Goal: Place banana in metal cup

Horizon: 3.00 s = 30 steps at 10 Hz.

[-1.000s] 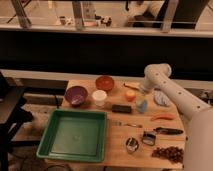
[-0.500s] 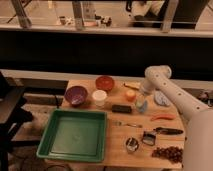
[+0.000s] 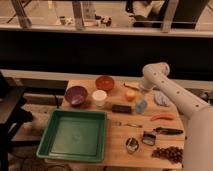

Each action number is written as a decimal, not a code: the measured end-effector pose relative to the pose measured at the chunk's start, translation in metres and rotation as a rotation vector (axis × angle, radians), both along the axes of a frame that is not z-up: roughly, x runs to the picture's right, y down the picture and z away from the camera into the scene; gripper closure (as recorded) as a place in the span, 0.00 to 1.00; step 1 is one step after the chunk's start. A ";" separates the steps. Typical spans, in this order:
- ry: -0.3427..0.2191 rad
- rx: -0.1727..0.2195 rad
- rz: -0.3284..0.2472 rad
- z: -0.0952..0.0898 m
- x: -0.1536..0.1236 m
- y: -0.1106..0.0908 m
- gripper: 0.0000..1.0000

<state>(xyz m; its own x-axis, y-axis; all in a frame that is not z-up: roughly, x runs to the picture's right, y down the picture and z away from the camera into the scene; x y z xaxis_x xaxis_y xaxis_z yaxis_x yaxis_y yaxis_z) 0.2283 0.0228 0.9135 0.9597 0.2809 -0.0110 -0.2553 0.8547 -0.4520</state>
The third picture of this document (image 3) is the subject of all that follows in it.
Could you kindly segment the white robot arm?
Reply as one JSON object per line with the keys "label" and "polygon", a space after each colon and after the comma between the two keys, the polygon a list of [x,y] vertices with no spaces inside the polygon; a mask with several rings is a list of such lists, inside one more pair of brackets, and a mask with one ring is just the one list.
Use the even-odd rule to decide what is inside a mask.
{"label": "white robot arm", "polygon": [[139,89],[157,86],[188,117],[183,170],[213,171],[213,106],[170,80],[169,72],[165,62],[145,65]]}

